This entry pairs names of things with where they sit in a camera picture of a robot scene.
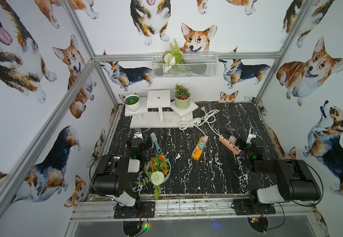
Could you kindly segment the pink power strip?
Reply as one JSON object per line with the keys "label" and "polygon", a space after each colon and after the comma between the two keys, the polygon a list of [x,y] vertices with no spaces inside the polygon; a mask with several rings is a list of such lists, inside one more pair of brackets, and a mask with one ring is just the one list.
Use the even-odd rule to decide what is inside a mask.
{"label": "pink power strip", "polygon": [[219,136],[219,141],[235,155],[239,155],[242,151],[240,150],[239,146],[236,146],[236,144],[231,144],[228,140],[224,139],[222,134]]}

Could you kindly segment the orange power strip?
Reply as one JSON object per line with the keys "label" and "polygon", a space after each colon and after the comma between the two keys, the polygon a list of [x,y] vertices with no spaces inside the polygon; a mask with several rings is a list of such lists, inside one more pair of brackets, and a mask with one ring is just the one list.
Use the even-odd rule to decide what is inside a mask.
{"label": "orange power strip", "polygon": [[196,161],[198,161],[207,145],[208,142],[208,136],[202,136],[195,147],[193,153],[192,153],[192,158]]}

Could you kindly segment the teal plug adapter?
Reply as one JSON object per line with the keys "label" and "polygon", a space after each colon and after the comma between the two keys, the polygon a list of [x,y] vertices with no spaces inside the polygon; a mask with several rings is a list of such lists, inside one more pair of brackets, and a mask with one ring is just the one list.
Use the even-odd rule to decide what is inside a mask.
{"label": "teal plug adapter", "polygon": [[199,150],[203,150],[205,148],[206,143],[204,141],[201,141],[200,144],[198,145]]}

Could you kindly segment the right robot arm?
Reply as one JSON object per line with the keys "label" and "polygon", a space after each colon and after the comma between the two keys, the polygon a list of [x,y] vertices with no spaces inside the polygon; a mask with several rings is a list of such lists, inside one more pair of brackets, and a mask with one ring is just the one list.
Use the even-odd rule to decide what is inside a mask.
{"label": "right robot arm", "polygon": [[240,139],[235,143],[247,158],[248,169],[254,173],[272,174],[276,184],[267,188],[254,189],[249,195],[253,204],[275,204],[282,202],[312,201],[307,207],[315,206],[323,198],[309,165],[302,160],[263,158],[264,147]]}

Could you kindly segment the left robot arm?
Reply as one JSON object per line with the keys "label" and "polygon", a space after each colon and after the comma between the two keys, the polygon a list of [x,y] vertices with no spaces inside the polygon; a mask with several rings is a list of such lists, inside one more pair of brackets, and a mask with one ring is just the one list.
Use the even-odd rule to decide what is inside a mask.
{"label": "left robot arm", "polygon": [[138,173],[144,167],[143,152],[152,146],[150,138],[134,138],[127,141],[125,155],[104,155],[98,158],[99,164],[89,176],[89,191],[100,197],[110,198],[121,207],[138,208],[139,194],[132,191],[129,174]]}

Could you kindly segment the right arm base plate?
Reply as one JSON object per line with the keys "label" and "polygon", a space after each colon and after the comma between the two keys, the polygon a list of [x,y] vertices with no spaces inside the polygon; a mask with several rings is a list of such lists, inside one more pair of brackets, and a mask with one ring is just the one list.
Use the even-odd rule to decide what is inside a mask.
{"label": "right arm base plate", "polygon": [[265,215],[276,213],[272,204],[255,203],[247,198],[233,199],[231,208],[235,210],[237,215]]}

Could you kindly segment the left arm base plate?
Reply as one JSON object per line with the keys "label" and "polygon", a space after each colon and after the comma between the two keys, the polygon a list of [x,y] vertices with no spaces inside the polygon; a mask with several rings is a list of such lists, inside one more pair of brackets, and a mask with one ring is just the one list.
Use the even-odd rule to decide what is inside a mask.
{"label": "left arm base plate", "polygon": [[144,201],[140,204],[135,204],[133,207],[121,206],[116,204],[114,207],[114,218],[115,219],[130,219],[147,217],[153,218],[155,216],[156,203],[154,201]]}

